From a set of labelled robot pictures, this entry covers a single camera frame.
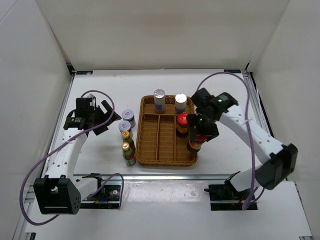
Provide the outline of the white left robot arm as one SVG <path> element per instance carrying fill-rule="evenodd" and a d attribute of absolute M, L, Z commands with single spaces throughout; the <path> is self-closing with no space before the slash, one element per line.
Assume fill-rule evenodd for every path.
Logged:
<path fill-rule="evenodd" d="M 61 148 L 43 177 L 34 181 L 33 189 L 41 213 L 75 215 L 84 209 L 119 209 L 124 184 L 111 184 L 99 173 L 74 178 L 75 166 L 88 138 L 88 130 L 95 135 L 108 130 L 119 121 L 123 159 L 128 166 L 135 163 L 145 167 L 189 167 L 197 162 L 196 152 L 189 151 L 188 124 L 185 113 L 174 109 L 174 97 L 165 98 L 166 110 L 156 113 L 154 99 L 141 99 L 136 140 L 130 134 L 129 111 L 118 115 L 107 101 L 96 104 L 93 95 L 76 99 L 76 108 L 66 117 Z"/>

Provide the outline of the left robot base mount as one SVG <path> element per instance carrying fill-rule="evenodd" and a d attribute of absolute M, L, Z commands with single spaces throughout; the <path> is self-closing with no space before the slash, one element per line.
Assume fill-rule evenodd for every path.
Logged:
<path fill-rule="evenodd" d="M 119 177 L 121 183 L 111 184 L 110 180 L 114 177 Z M 94 184 L 94 192 L 89 193 L 89 197 L 85 198 L 81 204 L 81 209 L 101 209 L 101 210 L 119 210 L 122 206 L 124 193 L 124 177 L 120 173 L 114 173 L 106 180 L 99 173 L 91 173 L 85 175 L 82 179 L 96 180 Z"/>

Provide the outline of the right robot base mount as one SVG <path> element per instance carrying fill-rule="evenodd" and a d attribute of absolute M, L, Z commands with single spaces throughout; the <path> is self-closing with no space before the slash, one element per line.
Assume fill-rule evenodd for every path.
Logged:
<path fill-rule="evenodd" d="M 242 211 L 250 195 L 249 189 L 234 193 L 225 184 L 209 184 L 204 192 L 208 193 L 211 211 Z"/>

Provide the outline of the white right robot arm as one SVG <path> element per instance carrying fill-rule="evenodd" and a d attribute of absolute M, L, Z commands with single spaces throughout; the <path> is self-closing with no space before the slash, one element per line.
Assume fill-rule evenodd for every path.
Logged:
<path fill-rule="evenodd" d="M 224 193 L 230 200 L 238 199 L 243 191 L 263 187 L 273 190 L 290 175 L 296 166 L 297 147 L 284 145 L 264 131 L 242 110 L 238 101 L 229 93 L 211 95 L 205 88 L 191 97 L 196 113 L 189 117 L 191 140 L 204 138 L 207 142 L 219 136 L 217 122 L 232 130 L 260 161 L 258 167 L 239 171 L 225 181 Z"/>

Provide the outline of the red-lid sauce jar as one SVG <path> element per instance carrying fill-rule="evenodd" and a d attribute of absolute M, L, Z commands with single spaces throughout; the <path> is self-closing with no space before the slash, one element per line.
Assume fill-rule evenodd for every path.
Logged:
<path fill-rule="evenodd" d="M 187 142 L 187 149 L 190 152 L 194 152 L 197 153 L 200 151 L 202 145 L 207 141 L 208 137 L 207 136 L 201 136 L 201 135 L 197 135 L 195 137 L 195 140 L 189 140 Z"/>
<path fill-rule="evenodd" d="M 188 114 L 186 112 L 177 116 L 176 134 L 181 138 L 185 138 L 189 134 Z"/>

